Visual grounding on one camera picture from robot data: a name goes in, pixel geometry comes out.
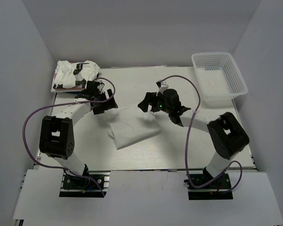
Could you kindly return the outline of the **white cartoon print t-shirt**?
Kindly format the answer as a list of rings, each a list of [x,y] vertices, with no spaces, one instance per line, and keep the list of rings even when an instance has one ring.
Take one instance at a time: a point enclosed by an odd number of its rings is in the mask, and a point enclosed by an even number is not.
[[[155,115],[143,112],[136,105],[108,110],[106,122],[109,136],[118,150],[155,136],[161,131]]]

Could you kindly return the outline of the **white black print t-shirt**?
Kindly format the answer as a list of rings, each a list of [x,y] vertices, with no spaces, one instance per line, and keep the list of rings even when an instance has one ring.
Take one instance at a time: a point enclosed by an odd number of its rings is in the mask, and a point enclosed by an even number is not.
[[[93,61],[71,63],[58,61],[54,72],[51,92],[81,91],[88,81],[97,78],[100,67]]]

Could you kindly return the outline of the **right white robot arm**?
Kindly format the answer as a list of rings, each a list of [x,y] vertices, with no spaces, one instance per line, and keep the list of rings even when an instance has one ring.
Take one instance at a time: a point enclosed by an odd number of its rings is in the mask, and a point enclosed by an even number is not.
[[[147,92],[145,98],[137,105],[143,112],[165,112],[171,122],[181,127],[187,127],[207,132],[215,148],[209,164],[203,170],[204,184],[210,188],[216,187],[221,181],[221,175],[229,167],[231,160],[250,142],[250,138],[235,116],[225,112],[217,119],[208,116],[197,116],[197,112],[183,106],[177,91],[166,89],[163,92]]]

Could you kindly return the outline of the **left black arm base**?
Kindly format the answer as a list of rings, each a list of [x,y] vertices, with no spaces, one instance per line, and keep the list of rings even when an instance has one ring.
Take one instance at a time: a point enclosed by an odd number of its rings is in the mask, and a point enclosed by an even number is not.
[[[109,172],[89,172],[104,194],[108,191]],[[101,190],[95,182],[90,179],[79,178],[68,172],[63,173],[59,197],[63,198],[103,198]]]

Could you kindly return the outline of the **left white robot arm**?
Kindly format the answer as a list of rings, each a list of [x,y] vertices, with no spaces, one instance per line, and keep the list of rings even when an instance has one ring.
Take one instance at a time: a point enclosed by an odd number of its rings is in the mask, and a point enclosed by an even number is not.
[[[75,154],[74,126],[88,113],[102,114],[118,108],[114,95],[116,88],[103,90],[101,81],[87,82],[87,88],[78,93],[74,101],[55,115],[45,116],[39,142],[39,150],[57,161],[64,171],[74,176],[80,188],[90,183],[88,167]]]

